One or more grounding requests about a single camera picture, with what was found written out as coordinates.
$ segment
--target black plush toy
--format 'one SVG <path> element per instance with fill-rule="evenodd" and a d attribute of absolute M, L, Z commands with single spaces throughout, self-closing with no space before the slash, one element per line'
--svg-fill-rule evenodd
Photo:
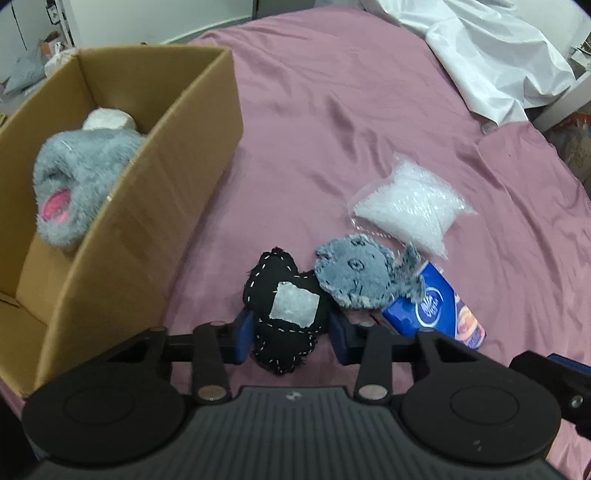
<path fill-rule="evenodd" d="M 264 252 L 244 285 L 244 304 L 255 315 L 255 359 L 277 375 L 293 372 L 326 330 L 331 297 L 314 271 L 300 273 L 291 255 Z"/>

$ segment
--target plush toy eye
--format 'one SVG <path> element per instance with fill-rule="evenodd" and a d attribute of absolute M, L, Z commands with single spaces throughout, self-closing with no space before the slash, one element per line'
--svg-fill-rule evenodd
<path fill-rule="evenodd" d="M 351 244 L 352 244 L 352 245 L 355 245 L 356 247 L 358 247 L 358 246 L 362 246 L 362 245 L 365 245 L 365 240 L 363 240 L 363 239 L 362 239 L 362 238 L 360 238 L 360 237 L 357 237 L 357 238 L 352 238 L 352 239 L 351 239 Z"/>
<path fill-rule="evenodd" d="M 353 269 L 353 270 L 355 270 L 357 272 L 360 272 L 360 271 L 362 271 L 362 270 L 365 269 L 365 265 L 358 258 L 352 258 L 347 263 L 349 264 L 349 266 L 351 267 L 351 269 Z"/>

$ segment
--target bed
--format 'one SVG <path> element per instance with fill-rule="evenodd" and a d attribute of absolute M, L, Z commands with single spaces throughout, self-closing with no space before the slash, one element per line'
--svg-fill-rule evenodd
<path fill-rule="evenodd" d="M 353 232 L 347 200 L 386 176 L 398 151 L 478 211 L 452 226 L 449 259 L 436 262 L 486 328 L 482 352 L 505 365 L 527 349 L 591 362 L 591 203 L 531 124 L 484 135 L 423 40 L 354 9 L 266 18 L 197 42 L 232 48 L 245 132 L 188 248 L 164 319 L 172 333 L 231 321 L 262 251 L 277 245 L 311 268 L 319 245 Z M 249 360 L 231 382 L 350 388 L 355 375 L 323 338 L 293 374 Z M 187 371 L 173 380 L 186 389 Z M 409 384 L 396 368 L 398 391 Z M 585 479 L 591 444 L 565 424 L 549 460 Z"/>

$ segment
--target metal bolt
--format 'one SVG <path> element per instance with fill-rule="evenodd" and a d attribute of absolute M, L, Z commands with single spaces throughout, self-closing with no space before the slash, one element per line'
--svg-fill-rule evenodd
<path fill-rule="evenodd" d="M 570 399 L 571 408 L 579 408 L 583 404 L 583 397 L 581 395 L 575 395 Z"/>
<path fill-rule="evenodd" d="M 216 401 L 221 400 L 228 392 L 221 385 L 205 385 L 197 390 L 197 395 L 202 400 Z"/>
<path fill-rule="evenodd" d="M 364 385 L 359 390 L 357 390 L 359 396 L 365 398 L 366 400 L 381 400 L 388 395 L 388 390 L 386 390 L 382 385 Z"/>

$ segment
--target textured rubber surface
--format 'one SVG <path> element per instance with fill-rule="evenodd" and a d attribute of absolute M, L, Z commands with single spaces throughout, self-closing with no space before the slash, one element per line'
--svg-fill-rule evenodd
<path fill-rule="evenodd" d="M 491 471 L 453 464 L 410 441 L 388 410 L 342 388 L 246 387 L 197 410 L 176 440 L 135 463 L 96 471 L 44 462 L 35 480 L 557 480 L 542 460 Z"/>

